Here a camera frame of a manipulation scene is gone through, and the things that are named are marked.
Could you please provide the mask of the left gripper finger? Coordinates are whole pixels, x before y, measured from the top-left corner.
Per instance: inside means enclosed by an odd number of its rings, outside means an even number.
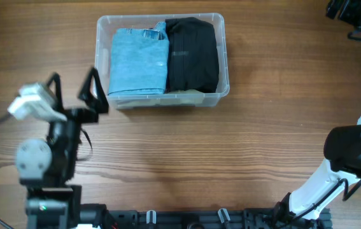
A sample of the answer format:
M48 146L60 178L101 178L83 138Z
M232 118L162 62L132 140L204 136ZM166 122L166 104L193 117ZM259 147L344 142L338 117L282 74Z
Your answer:
M85 78L78 99L99 114L109 113L109 102L101 85L98 70L91 67Z
M62 91L61 91L61 82L60 82L60 75L58 73L53 73L51 77L46 82L47 87L50 87L54 83L55 85L55 97L57 99L55 110L56 111L63 111L63 102L62 102Z

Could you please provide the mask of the blue denim jeans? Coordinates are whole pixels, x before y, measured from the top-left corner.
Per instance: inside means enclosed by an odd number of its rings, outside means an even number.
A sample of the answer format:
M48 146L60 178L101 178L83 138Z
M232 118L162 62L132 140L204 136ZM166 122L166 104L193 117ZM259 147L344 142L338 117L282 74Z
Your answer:
M118 29L112 41L108 94L163 94L168 55L165 22L158 22L151 29Z

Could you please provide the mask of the cream cloth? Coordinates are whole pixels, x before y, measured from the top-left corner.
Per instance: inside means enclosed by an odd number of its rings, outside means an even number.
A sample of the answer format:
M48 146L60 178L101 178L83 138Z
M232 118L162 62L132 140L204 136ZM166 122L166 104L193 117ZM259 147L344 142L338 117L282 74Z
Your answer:
M180 106L202 104L205 94L197 90L177 90L168 94L147 95L145 99L120 99L116 101L118 108L134 108L149 106Z

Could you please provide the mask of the black garment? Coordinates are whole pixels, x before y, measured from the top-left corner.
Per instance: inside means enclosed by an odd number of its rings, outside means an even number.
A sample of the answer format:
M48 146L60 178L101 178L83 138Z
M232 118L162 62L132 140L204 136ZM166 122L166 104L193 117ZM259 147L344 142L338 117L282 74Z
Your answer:
M167 90L216 92L219 60L213 25L195 17L166 20Z

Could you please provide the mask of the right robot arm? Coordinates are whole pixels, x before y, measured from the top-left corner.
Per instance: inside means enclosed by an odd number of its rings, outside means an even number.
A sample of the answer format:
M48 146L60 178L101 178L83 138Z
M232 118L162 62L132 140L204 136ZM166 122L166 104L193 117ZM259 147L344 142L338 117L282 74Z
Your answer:
M361 0L331 0L326 16L353 26L347 38L361 42ZM311 177L273 210L273 228L316 228L322 211L338 195L345 202L361 187L361 116L356 125L333 128L324 159Z

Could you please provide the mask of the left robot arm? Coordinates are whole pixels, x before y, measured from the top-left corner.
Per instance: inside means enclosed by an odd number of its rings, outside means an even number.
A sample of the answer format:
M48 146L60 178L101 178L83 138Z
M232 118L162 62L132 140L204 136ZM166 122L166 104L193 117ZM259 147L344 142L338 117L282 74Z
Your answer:
M92 67L78 94L82 108L66 109L60 76L46 83L24 85L8 112L18 120L32 116L49 123L46 139L28 139L15 157L19 182L27 188L25 211L28 228L114 228L116 221L104 204L82 204L81 186L68 185L74 176L82 126L97 123L109 111L99 73Z

